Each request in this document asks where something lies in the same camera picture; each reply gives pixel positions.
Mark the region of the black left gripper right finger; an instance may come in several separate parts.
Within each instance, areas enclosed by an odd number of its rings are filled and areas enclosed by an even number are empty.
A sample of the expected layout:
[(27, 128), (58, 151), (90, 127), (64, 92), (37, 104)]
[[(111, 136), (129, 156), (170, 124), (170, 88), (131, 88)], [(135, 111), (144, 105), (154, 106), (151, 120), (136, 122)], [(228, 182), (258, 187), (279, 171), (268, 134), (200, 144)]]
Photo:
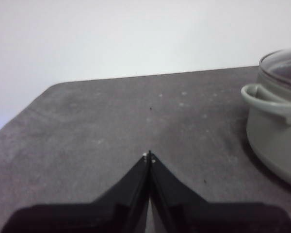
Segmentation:
[(166, 233), (291, 233), (288, 213), (262, 202), (209, 202), (182, 183), (152, 152), (155, 227)]

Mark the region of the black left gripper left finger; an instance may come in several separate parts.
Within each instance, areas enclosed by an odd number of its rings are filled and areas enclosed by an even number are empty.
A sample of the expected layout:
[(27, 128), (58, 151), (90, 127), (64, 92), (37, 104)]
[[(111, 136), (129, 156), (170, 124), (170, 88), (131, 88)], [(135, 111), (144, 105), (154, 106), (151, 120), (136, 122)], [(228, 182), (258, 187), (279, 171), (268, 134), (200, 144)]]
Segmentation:
[(93, 202), (38, 204), (15, 211), (3, 233), (143, 233), (149, 200), (150, 155)]

